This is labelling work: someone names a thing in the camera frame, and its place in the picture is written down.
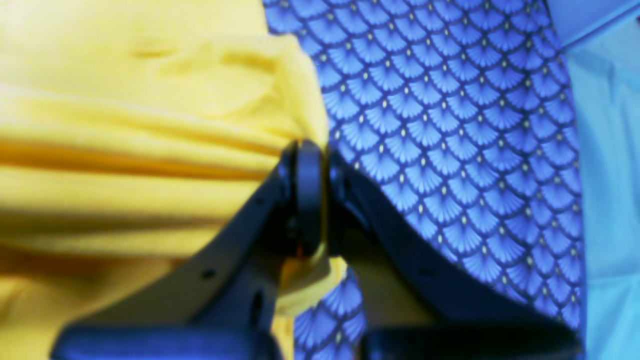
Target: yellow fabric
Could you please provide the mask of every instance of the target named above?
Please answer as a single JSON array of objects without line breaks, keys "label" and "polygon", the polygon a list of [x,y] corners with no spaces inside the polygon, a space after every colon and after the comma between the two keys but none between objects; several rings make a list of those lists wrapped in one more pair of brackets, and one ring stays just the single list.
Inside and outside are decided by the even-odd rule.
[{"label": "yellow fabric", "polygon": [[[314,66],[260,0],[0,1],[0,359],[209,242],[293,139],[327,141]],[[273,331],[344,274],[283,273]]]}]

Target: blue patterned fabric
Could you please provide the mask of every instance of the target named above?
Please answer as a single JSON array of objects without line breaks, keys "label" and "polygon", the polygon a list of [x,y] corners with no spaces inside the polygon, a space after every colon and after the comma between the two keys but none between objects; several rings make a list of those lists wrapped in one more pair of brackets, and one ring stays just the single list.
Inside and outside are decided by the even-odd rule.
[{"label": "blue patterned fabric", "polygon": [[[314,59],[332,145],[432,246],[574,329],[582,322],[578,138],[539,0],[264,0]],[[297,359],[351,359],[355,276],[296,321]]]}]

